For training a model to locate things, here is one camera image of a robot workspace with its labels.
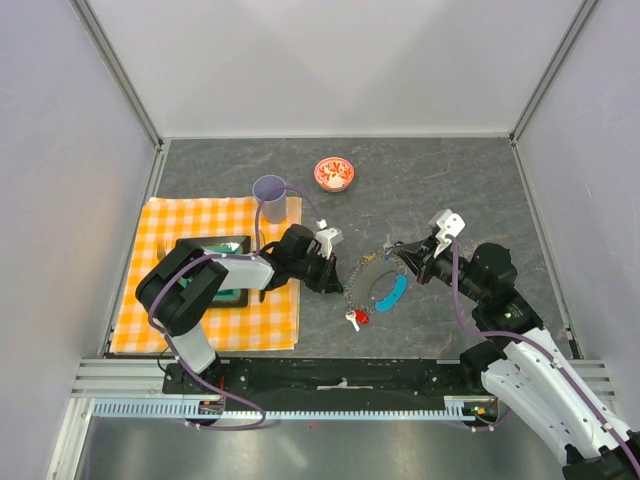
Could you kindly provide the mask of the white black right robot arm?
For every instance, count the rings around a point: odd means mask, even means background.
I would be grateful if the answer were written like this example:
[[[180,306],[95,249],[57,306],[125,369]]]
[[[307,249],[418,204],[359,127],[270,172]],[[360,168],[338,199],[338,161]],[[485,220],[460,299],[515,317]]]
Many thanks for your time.
[[[639,434],[621,420],[564,357],[539,315],[516,290],[518,272],[507,248],[484,243],[471,259],[457,241],[446,248],[435,236],[402,246],[399,257],[418,283],[440,280],[453,300],[475,303],[470,328],[479,339],[463,352],[458,381],[505,404],[554,453],[566,479],[636,479]]]

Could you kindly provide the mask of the metal chain keyring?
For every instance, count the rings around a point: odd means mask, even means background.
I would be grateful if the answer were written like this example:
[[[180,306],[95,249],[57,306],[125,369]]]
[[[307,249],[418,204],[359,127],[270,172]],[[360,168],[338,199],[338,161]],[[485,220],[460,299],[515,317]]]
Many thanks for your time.
[[[368,314],[377,312],[372,295],[374,286],[385,276],[405,275],[408,268],[395,256],[384,255],[383,250],[365,254],[351,271],[344,287],[344,298],[351,310],[357,309]]]

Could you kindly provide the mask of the blue keyring handle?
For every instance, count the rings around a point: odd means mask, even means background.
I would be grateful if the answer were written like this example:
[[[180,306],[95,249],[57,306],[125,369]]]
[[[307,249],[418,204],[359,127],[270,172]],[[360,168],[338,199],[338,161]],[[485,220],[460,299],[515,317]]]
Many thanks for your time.
[[[374,304],[375,310],[377,312],[388,312],[390,311],[402,298],[404,293],[406,292],[408,287],[408,279],[405,275],[397,275],[395,278],[394,287],[388,293],[388,295],[381,299],[377,300]]]

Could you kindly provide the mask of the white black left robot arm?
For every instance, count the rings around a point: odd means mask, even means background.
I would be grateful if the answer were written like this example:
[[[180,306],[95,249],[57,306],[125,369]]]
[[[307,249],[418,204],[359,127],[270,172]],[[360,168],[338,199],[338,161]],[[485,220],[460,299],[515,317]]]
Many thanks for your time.
[[[201,320],[219,292],[266,293],[295,279],[316,293],[344,295],[350,309],[364,314],[395,305],[408,284],[407,266],[386,248],[363,257],[341,283],[334,253],[341,239],[336,228],[312,231],[299,224],[251,254],[211,251],[195,239],[182,239],[138,284],[135,298],[183,362],[185,382],[208,393],[218,385],[220,360]]]

